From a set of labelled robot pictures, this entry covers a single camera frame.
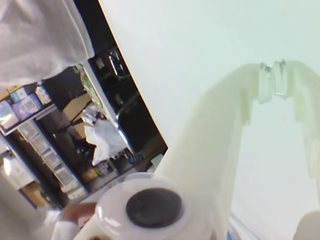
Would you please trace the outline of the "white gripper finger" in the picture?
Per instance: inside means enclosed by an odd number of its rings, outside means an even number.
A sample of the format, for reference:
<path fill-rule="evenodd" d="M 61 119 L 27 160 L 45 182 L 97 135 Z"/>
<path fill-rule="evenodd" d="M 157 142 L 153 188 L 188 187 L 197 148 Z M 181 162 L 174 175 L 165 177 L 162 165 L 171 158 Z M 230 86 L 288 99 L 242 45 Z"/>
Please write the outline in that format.
<path fill-rule="evenodd" d="M 272 68 L 246 64 L 199 99 L 155 172 L 111 183 L 78 240 L 224 240 L 242 130 L 269 101 Z"/>
<path fill-rule="evenodd" d="M 300 61 L 275 61 L 274 93 L 292 98 L 295 120 L 301 123 L 306 164 L 320 177 L 320 74 Z"/>

